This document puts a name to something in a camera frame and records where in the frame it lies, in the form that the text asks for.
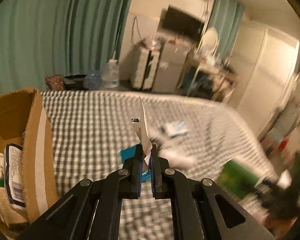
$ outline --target bed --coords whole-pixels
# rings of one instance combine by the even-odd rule
[[[216,180],[223,164],[238,154],[266,176],[274,176],[255,136],[223,104],[135,92],[47,91],[42,98],[51,122],[60,197],[81,179],[104,179],[122,168],[119,152],[139,142],[131,125],[131,118],[138,117],[139,95],[152,127],[183,121],[189,128],[181,147],[198,161],[194,168],[182,171],[188,178]],[[250,197],[241,204],[251,212],[258,201]],[[152,198],[149,181],[142,183],[141,198],[122,201],[119,239],[173,239],[170,200]]]

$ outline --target teal curtain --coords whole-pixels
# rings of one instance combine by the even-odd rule
[[[3,0],[0,94],[102,69],[120,51],[131,0]]]
[[[208,27],[215,27],[220,39],[216,55],[229,56],[237,37],[245,7],[237,0],[215,0]]]

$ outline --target red object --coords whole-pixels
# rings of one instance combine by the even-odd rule
[[[280,152],[287,146],[288,142],[289,142],[289,138],[287,137],[279,144],[278,149]]]

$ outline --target cabinet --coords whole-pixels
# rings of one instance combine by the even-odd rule
[[[241,82],[229,105],[256,136],[286,98],[299,45],[297,39],[260,23],[243,22],[239,29],[230,63]]]

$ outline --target cardboard box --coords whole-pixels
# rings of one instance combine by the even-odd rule
[[[7,143],[22,145],[24,131],[22,181],[28,219],[33,222],[58,195],[50,121],[40,92],[31,88],[0,96],[0,153]]]

